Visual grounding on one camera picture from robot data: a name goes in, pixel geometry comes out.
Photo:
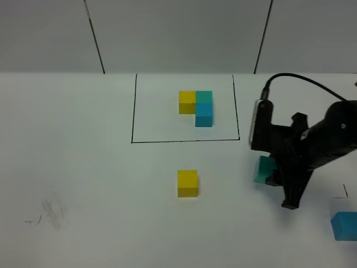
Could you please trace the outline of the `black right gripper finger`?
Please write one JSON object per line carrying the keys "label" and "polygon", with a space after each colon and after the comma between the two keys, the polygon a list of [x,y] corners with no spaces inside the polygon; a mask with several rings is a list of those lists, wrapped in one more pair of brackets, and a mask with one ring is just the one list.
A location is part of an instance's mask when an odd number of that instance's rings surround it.
{"label": "black right gripper finger", "polygon": [[300,200],[313,174],[313,170],[289,169],[281,167],[281,179],[284,190],[284,201],[282,207],[287,209],[297,209]]}
{"label": "black right gripper finger", "polygon": [[268,172],[265,184],[270,186],[283,186],[279,169],[271,169]]}

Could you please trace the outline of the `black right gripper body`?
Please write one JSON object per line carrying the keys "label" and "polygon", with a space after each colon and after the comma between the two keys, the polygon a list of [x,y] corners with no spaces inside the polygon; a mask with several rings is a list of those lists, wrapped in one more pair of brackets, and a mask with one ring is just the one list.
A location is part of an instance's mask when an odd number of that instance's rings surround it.
{"label": "black right gripper body", "polygon": [[276,156],[282,176],[312,172],[356,150],[356,100],[333,103],[324,118]]}

